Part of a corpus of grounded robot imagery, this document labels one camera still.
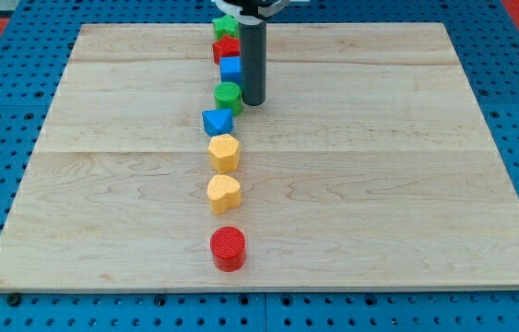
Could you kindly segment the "white black robot arm flange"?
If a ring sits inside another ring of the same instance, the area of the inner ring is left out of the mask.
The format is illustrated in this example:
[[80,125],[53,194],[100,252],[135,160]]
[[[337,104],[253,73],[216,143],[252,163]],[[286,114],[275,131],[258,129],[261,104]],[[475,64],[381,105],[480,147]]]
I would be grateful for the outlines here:
[[285,9],[290,0],[214,0],[224,14],[243,25],[258,25]]

